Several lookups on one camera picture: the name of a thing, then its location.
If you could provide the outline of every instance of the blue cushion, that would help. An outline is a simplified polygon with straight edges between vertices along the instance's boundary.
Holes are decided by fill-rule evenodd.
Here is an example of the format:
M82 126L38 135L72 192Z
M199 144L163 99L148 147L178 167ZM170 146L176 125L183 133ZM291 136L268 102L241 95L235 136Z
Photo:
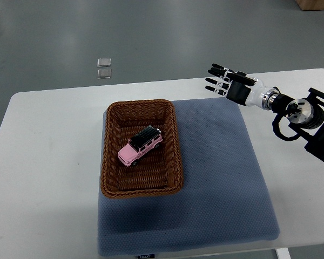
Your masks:
M131 199L108 199L99 191L99 254L276 239L279 226L237 104L225 98L173 104L184 186L174 195Z

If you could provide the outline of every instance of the pink toy car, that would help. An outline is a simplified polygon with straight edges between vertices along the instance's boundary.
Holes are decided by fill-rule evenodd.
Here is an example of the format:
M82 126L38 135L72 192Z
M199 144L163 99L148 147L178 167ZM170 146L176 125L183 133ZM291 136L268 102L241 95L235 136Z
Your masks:
M162 141L161 131L149 125L134 135L118 152L118 158L125 166L135 166L149 150L157 148Z

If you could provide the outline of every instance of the brown wicker basket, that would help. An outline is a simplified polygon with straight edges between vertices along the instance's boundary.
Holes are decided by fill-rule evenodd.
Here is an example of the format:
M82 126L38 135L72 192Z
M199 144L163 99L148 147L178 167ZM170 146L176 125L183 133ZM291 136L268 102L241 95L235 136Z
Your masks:
M145 154L136 166L124 166L118 159L118 151L148 125L161 130L160 147ZM106 197L167 195L183 186L176 115L168 100L111 104L106 114L103 150L100 186Z

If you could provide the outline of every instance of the concrete floor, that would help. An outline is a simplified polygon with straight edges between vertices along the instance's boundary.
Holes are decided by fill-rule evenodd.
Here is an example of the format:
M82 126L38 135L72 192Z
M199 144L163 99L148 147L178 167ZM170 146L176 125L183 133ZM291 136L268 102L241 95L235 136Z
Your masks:
M112 58L112 78L97 79L100 57ZM246 73L324 68L324 11L294 0L0 0L0 125L17 92L206 77L214 62Z

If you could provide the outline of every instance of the robotic arm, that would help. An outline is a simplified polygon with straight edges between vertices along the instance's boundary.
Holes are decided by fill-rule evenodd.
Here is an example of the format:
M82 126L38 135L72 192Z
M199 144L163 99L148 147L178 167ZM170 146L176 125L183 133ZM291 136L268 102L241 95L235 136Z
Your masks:
M275 135L285 141L303 137L307 140L306 151L324 162L324 93L310 88L307 98L294 99L282 94L277 87L266 87L258 78L250 78L240 71L212 64L208 72L220 81L206 78L207 82L215 85L206 86L206 89L240 105L255 105L263 110L272 110L276 113L272 122ZM296 132L295 136L286 137L281 133L279 122L283 117L289 120L289 127ZM303 130L318 127L314 135Z

